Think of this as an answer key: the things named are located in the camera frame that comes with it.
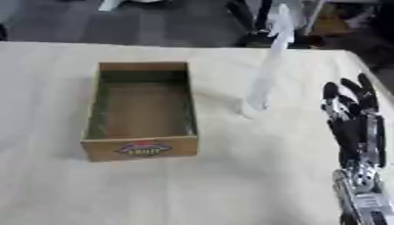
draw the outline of white table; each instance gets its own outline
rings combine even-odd
[[[344,51],[289,50],[270,108],[234,111],[266,55],[258,49],[0,42],[2,225],[338,224],[338,146],[319,109],[321,88],[371,76]],[[200,129],[194,157],[90,163],[78,141],[98,62],[190,63]],[[386,118],[394,193],[394,114]]]

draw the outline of cardboard box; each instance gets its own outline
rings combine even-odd
[[[197,154],[187,64],[100,63],[81,141],[93,162]]]

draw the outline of clear plastic bottle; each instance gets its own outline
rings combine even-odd
[[[258,76],[253,82],[249,94],[243,101],[242,113],[252,117],[268,108],[268,97],[274,85],[277,69],[281,66],[283,52],[288,44],[294,42],[295,27],[286,4],[280,4],[278,14],[271,15],[272,30],[268,37],[277,35],[270,47],[266,59],[258,68]]]

